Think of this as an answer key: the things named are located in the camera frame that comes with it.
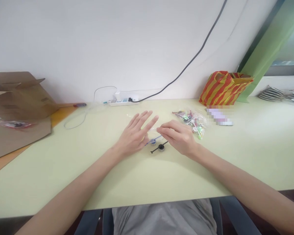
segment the white cable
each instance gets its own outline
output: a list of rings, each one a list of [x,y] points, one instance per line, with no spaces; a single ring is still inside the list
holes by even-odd
[[[94,92],[94,99],[93,99],[93,101],[92,101],[92,104],[91,104],[91,105],[90,105],[90,106],[89,106],[84,112],[79,113],[79,114],[77,114],[77,115],[75,115],[75,116],[72,116],[72,117],[68,118],[68,119],[65,121],[65,123],[63,124],[63,127],[64,127],[65,129],[69,130],[69,129],[74,129],[75,127],[78,127],[78,126],[82,125],[82,124],[84,123],[85,119],[86,119],[86,116],[87,116],[88,112],[90,111],[90,109],[92,108],[92,105],[93,105],[94,102],[95,102],[96,91],[98,91],[98,90],[101,89],[101,88],[106,88],[106,87],[114,87],[116,90],[118,90],[115,86],[103,86],[103,87],[97,88],[97,89],[95,90],[95,92]],[[83,118],[83,120],[82,120],[81,123],[79,123],[78,125],[76,125],[76,126],[74,126],[74,127],[66,127],[66,124],[68,124],[68,122],[70,122],[72,119],[74,119],[74,118],[80,116],[81,114],[84,114],[84,118]]]

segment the plastic bag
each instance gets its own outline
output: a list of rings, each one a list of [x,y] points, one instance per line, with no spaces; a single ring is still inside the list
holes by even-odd
[[[11,129],[26,129],[35,126],[37,123],[28,123],[21,121],[0,121],[0,125]]]
[[[149,138],[149,142],[147,144],[155,145],[157,141],[163,140],[163,136],[157,132],[157,127],[151,128],[147,134]]]
[[[198,110],[185,108],[172,113],[178,116],[184,124],[191,126],[193,133],[196,133],[199,139],[203,138],[208,122]]]
[[[199,102],[208,105],[233,105],[238,96],[253,82],[243,73],[216,71],[210,75]]]

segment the red and yellow bag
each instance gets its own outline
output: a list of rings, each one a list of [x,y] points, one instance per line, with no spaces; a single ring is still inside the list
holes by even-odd
[[[243,73],[217,71],[210,75],[199,102],[203,105],[232,105],[253,77]]]

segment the table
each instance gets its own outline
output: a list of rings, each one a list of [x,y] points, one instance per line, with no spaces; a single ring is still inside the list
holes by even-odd
[[[64,104],[59,104],[60,108],[51,115],[51,127],[55,127],[58,125],[64,118],[66,118],[68,115],[70,115],[72,112],[74,112],[77,108],[73,107],[73,104],[67,104],[64,106]],[[22,152],[24,152],[29,146],[32,144],[26,145],[16,151],[13,151],[9,154],[4,155],[3,157],[0,157],[0,170],[7,165],[9,162],[11,162],[14,158],[16,158],[18,155],[20,155]]]
[[[294,105],[257,97],[249,101],[234,105],[234,126],[212,122],[198,142],[276,190],[294,189]],[[161,124],[176,118],[172,111],[191,106],[204,113],[197,100],[144,101],[92,109],[85,122],[71,130],[64,129],[62,121],[49,137],[0,170],[0,218],[38,212],[117,141],[135,113],[153,110]],[[82,119],[80,115],[70,125]],[[151,154],[153,147],[146,146],[118,164],[84,209],[230,195],[202,166],[169,144],[165,147]]]

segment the cardboard box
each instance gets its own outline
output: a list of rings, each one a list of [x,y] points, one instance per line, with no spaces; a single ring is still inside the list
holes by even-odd
[[[0,72],[0,117],[3,120],[46,118],[58,105],[29,72]]]
[[[51,133],[50,117],[40,120],[20,120],[33,124],[23,129],[7,128],[0,122],[0,157],[29,145]]]

